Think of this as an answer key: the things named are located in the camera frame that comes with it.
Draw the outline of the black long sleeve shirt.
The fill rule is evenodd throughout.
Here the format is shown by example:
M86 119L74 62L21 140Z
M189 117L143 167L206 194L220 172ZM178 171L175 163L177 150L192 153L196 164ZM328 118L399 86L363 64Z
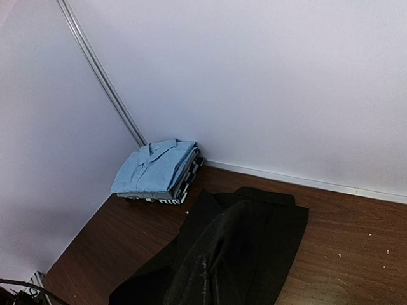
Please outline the black long sleeve shirt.
M294 196L201 191L176 237L109 296L110 304L274 304L308 222Z

